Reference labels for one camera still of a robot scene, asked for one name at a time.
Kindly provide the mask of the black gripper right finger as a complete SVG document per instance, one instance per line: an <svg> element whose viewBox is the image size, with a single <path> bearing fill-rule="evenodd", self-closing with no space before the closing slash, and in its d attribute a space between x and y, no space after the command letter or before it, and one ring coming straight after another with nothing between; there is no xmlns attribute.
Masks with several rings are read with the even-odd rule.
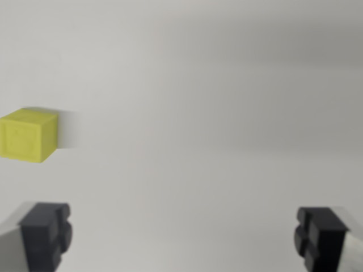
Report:
<svg viewBox="0 0 363 272"><path fill-rule="evenodd" d="M362 223L342 207L300 207L294 246L307 271L362 271Z"/></svg>

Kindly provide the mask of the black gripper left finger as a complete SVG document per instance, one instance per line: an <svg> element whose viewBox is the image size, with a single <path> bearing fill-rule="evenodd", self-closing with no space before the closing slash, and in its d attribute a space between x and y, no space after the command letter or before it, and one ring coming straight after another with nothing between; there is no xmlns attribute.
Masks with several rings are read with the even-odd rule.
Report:
<svg viewBox="0 0 363 272"><path fill-rule="evenodd" d="M56 271L72 241L68 203L27 201L1 222L1 271Z"/></svg>

